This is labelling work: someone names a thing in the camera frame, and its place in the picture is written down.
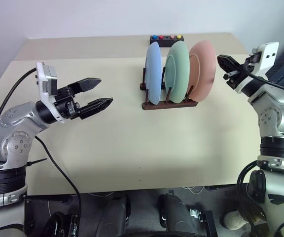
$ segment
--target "sneaker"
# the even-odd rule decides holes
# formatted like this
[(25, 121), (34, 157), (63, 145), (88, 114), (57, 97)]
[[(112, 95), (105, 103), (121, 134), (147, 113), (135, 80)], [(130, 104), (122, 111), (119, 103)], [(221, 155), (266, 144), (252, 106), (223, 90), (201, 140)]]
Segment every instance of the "sneaker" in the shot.
[(231, 211), (227, 213), (223, 219), (224, 225), (227, 229), (235, 231), (243, 227), (248, 221), (240, 215), (239, 211)]

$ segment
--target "floor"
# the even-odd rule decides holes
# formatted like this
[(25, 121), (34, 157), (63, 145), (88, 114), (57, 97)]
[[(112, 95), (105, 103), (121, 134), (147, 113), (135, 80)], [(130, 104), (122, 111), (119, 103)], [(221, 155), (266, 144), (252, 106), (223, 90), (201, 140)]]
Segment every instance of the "floor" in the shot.
[[(201, 187), (192, 190), (198, 192)], [(152, 190), (132, 190), (117, 193), (127, 194), (131, 201), (131, 216), (126, 228), (126, 233), (143, 231), (164, 231), (159, 223), (157, 211), (157, 198), (160, 194), (166, 194), (169, 190), (174, 190), (189, 208), (197, 210), (213, 211), (216, 230), (219, 237), (240, 237), (250, 229), (246, 224), (240, 230), (229, 231), (221, 225), (221, 219), (225, 213), (237, 209), (235, 186), (224, 186), (218, 190), (203, 189), (200, 194), (193, 194), (188, 189), (152, 189)], [(96, 195), (106, 196), (110, 193), (96, 193)], [(90, 194), (82, 194), (82, 215), (80, 224), (80, 237), (93, 237), (103, 208), (115, 193), (108, 197), (95, 197)], [(50, 217), (50, 213), (61, 211), (64, 214), (77, 212), (77, 197), (73, 196), (67, 203), (58, 201), (33, 200), (33, 212), (35, 216), (35, 229), (29, 237), (36, 237), (42, 231), (45, 223)], [(204, 227), (198, 228), (198, 234), (206, 236)]]

